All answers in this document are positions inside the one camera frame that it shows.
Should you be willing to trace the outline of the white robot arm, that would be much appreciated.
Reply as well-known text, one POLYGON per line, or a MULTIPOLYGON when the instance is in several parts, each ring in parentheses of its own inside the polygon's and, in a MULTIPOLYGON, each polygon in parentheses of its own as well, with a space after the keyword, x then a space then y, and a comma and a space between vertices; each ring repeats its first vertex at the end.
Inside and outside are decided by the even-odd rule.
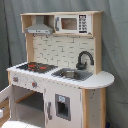
POLYGON ((32 125, 20 121, 7 121, 1 126, 1 128, 32 128, 32 127, 33 127, 32 125))

